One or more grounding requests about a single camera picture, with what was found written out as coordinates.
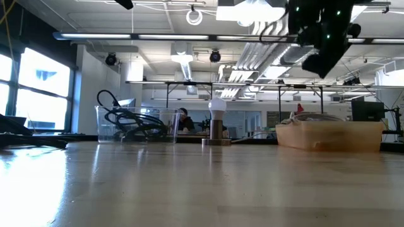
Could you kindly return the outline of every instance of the wooden table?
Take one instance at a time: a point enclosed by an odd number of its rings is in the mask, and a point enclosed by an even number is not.
[[[0,226],[403,226],[404,156],[278,146],[0,152]]]

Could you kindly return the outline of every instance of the ceiling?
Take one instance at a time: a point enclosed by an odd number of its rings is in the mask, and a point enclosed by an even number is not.
[[[390,11],[404,12],[404,0],[390,0]],[[187,11],[159,11],[135,6],[127,11],[119,5],[105,3],[83,3],[77,0],[18,0],[27,10],[62,32],[102,32],[102,33],[188,33],[188,34],[250,34],[253,26],[241,27],[234,21],[217,21],[215,16],[203,14],[200,25],[193,26],[186,21]],[[217,0],[205,0],[207,10],[216,10]],[[162,6],[151,6],[163,9]],[[168,6],[170,10],[187,9],[187,6]],[[362,26],[362,37],[404,37],[404,15],[394,13],[362,13],[355,20]],[[156,41],[103,41],[95,45],[135,45],[149,62],[146,70],[149,78],[160,74],[174,74],[181,71],[178,63],[170,59],[172,42]],[[194,42],[193,71],[217,72],[220,64],[209,61],[212,49],[218,49],[222,62],[237,62],[245,44],[228,42]],[[353,45],[325,80],[303,71],[299,65],[291,68],[283,77],[287,83],[334,83],[344,79],[349,71],[360,71],[363,83],[373,83],[375,70],[379,64],[404,57],[404,45]]]

